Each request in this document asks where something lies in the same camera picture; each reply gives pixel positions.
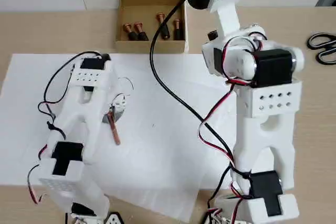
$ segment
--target copper screw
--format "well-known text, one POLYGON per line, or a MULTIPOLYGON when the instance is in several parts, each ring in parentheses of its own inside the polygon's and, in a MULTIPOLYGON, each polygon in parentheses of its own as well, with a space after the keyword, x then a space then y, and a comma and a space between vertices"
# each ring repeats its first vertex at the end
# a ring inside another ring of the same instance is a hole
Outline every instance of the copper screw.
POLYGON ((160 21, 160 23, 162 24, 163 23, 163 19, 165 17, 164 13, 158 13, 156 15, 156 17, 158 18, 158 20, 160 21))
POLYGON ((123 25, 123 27, 124 27, 124 31, 125 31, 126 33, 129 34, 130 32, 132 32, 132 26, 131 26, 131 24, 126 23, 126 24, 123 25))
POLYGON ((142 33, 143 32, 142 23, 141 22, 134 23, 134 29, 136 29, 138 33, 142 33))
POLYGON ((177 18, 176 20, 174 20, 174 25, 175 25, 175 29, 178 30, 180 28, 180 20, 177 18))

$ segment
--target table surface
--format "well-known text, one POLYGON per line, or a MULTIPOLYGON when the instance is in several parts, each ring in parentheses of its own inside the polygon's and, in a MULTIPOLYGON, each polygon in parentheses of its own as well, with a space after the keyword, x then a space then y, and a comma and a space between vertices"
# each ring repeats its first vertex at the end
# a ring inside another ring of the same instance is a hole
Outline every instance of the table surface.
MULTIPOLYGON (((190 53, 201 53, 207 32, 215 29, 214 16, 188 9, 190 53)), ((285 45, 300 47, 306 55, 301 110, 296 117, 296 187, 300 218, 288 223, 334 223, 336 211, 336 89, 333 66, 314 60, 306 48, 308 36, 317 31, 336 33, 336 8, 238 9, 242 26, 259 23, 267 36, 285 45)), ((98 10, 53 13, 0 13, 0 86, 13 53, 64 54, 84 50, 115 52, 117 12, 98 10)), ((191 223, 199 223, 211 192, 201 190, 191 223)), ((30 202, 25 187, 0 187, 0 223, 63 223, 64 214, 46 199, 39 207, 30 202)), ((178 223, 169 217, 112 199, 125 223, 178 223)))

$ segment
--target red wire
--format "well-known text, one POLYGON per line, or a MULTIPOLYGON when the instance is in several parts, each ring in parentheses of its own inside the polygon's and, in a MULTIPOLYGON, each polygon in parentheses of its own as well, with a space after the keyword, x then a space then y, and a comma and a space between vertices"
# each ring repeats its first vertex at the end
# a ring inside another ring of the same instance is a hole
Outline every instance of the red wire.
POLYGON ((202 140, 203 143, 213 147, 213 148, 216 148, 217 150, 223 152, 225 155, 228 155, 228 152, 226 150, 224 150, 223 148, 219 147, 218 145, 215 145, 215 144, 212 144, 210 142, 208 142, 207 140, 205 140, 202 136, 201 136, 201 133, 199 132, 198 133, 198 137, 202 140))
POLYGON ((215 104, 215 106, 209 111, 208 115, 205 117, 204 121, 208 120, 210 116, 216 111, 216 109, 231 95, 234 84, 231 85, 230 90, 215 104))
POLYGON ((236 217, 237 217, 237 212, 238 212, 238 207, 240 205, 240 203, 242 203, 243 199, 240 199, 238 202, 237 202, 237 205, 235 207, 235 210, 233 212, 233 215, 232 215, 232 220, 231 220, 231 223, 234 224, 235 221, 236 221, 236 217))
POLYGON ((231 191, 236 195, 238 198, 243 199, 242 195, 237 191, 237 189, 233 186, 233 183, 230 184, 231 191))
POLYGON ((224 76, 227 78, 227 82, 228 82, 228 83, 247 85, 248 82, 244 82, 244 81, 240 81, 240 80, 231 79, 231 78, 225 73, 225 71, 224 71, 224 61, 225 61, 225 57, 226 57, 227 46, 229 45, 229 43, 230 43, 234 38, 231 38, 231 39, 225 44, 224 49, 223 49, 223 55, 222 55, 223 73, 224 73, 224 76))
POLYGON ((38 159, 41 160, 42 153, 47 149, 48 145, 43 146, 43 148, 38 152, 38 159))
MULTIPOLYGON (((234 84, 231 85, 230 90, 212 107, 212 109, 209 111, 208 115, 205 117, 205 119, 203 120, 202 123, 204 123, 206 120, 208 120, 210 118, 210 116, 216 111, 216 109, 230 96, 230 94, 232 93, 234 88, 234 84)), ((207 140, 205 140, 202 135, 201 132, 198 132, 198 137, 201 139, 201 141, 221 152, 223 152, 226 156, 228 156, 230 159, 232 157, 230 157, 229 153, 224 150, 223 148, 219 147, 218 145, 212 144, 210 142, 208 142, 207 140)))

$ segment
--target screw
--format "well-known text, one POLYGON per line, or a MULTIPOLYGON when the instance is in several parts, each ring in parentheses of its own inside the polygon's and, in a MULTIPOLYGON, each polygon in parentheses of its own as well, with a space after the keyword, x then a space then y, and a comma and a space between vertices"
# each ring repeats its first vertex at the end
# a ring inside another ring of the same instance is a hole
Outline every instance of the screw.
POLYGON ((141 41, 149 41, 147 34, 142 30, 142 23, 141 22, 136 22, 134 24, 134 29, 139 33, 138 34, 138 40, 141 41))
MULTIPOLYGON (((156 15, 156 17, 157 17, 158 21, 160 22, 160 24, 162 24, 163 20, 165 18, 165 15, 163 13, 158 13, 156 15)), ((169 28, 168 28, 167 24, 165 24, 161 29, 161 37, 165 40, 170 38, 169 28)))
POLYGON ((159 20, 160 23, 162 24, 162 23, 163 23, 163 20, 164 20, 164 18, 165 18, 164 13, 158 13, 158 14, 156 15, 156 17, 158 18, 158 20, 159 20))
POLYGON ((132 32, 132 26, 131 26, 131 24, 129 24, 129 23, 126 23, 126 24, 124 24, 124 31, 126 32, 126 33, 130 33, 130 32, 132 32))
POLYGON ((175 29, 178 30, 180 28, 180 20, 177 18, 176 20, 174 20, 174 25, 175 25, 175 29))
POLYGON ((142 33, 142 23, 141 22, 136 22, 134 23, 134 29, 137 30, 138 33, 142 33))
POLYGON ((138 40, 138 36, 135 32, 132 31, 132 26, 129 23, 123 25, 124 31, 127 33, 129 40, 134 41, 138 40))

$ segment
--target white plastic part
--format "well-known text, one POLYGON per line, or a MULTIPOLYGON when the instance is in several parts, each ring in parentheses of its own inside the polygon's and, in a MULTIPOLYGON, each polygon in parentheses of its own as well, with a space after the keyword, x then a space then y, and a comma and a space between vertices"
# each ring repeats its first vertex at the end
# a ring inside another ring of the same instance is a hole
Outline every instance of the white plastic part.
POLYGON ((264 88, 237 87, 239 113, 247 118, 295 113, 300 109, 302 82, 264 88))
MULTIPOLYGON (((83 143, 83 162, 92 164, 102 118, 115 95, 118 77, 112 61, 105 62, 104 70, 81 69, 80 66, 81 61, 75 64, 62 111, 54 125, 68 135, 76 122, 86 123, 88 138, 83 143), (83 86, 94 87, 94 90, 85 92, 83 86)), ((62 135, 51 131, 47 149, 49 156, 59 141, 63 141, 62 135)))
MULTIPOLYGON (((269 217, 264 199, 259 198, 243 200, 239 205, 236 219, 247 223, 272 223, 299 217, 298 204, 294 195, 279 195, 278 199, 282 215, 269 217)), ((215 200, 215 207, 222 208, 221 215, 230 219, 237 202, 238 199, 226 199, 225 196, 219 196, 215 200)))
POLYGON ((217 32, 219 38, 224 38, 240 29, 240 23, 235 4, 239 0, 210 0, 208 11, 216 12, 217 32))
MULTIPOLYGON (((253 24, 249 27, 242 28, 241 30, 237 30, 234 33, 229 34, 225 38, 220 38, 218 37, 217 39, 210 41, 202 46, 202 53, 204 60, 206 62, 207 68, 209 70, 210 74, 215 74, 217 76, 223 76, 220 72, 218 72, 215 69, 215 62, 214 62, 214 48, 218 48, 219 50, 223 50, 224 45, 233 37, 236 36, 244 36, 247 37, 250 33, 252 32, 259 32, 262 34, 265 34, 265 31, 258 25, 253 24)), ((243 51, 244 49, 248 49, 249 45, 247 44, 246 41, 244 40, 237 40, 235 43, 232 44, 228 48, 227 54, 226 54, 226 60, 228 63, 225 63, 225 70, 226 73, 231 76, 231 77, 239 77, 244 80, 251 80, 252 75, 254 76, 255 73, 255 64, 253 64, 254 59, 252 55, 250 55, 248 52, 243 51), (236 64, 236 59, 235 57, 242 57, 243 60, 246 57, 246 60, 244 61, 244 66, 239 66, 236 64), (229 58, 234 58, 235 61, 230 61, 228 60, 229 58), (235 69, 243 67, 244 72, 242 73, 237 73, 235 72, 235 69)))
POLYGON ((65 176, 53 175, 56 159, 43 158, 40 163, 39 180, 46 187, 48 195, 65 212, 71 213, 73 203, 92 209, 97 219, 107 216, 110 202, 91 178, 85 164, 70 161, 65 176))
POLYGON ((234 48, 227 52, 224 62, 224 71, 230 77, 251 80, 256 73, 256 69, 256 61, 249 52, 234 48))
POLYGON ((105 224, 122 224, 119 216, 116 214, 111 214, 110 217, 107 219, 105 224))

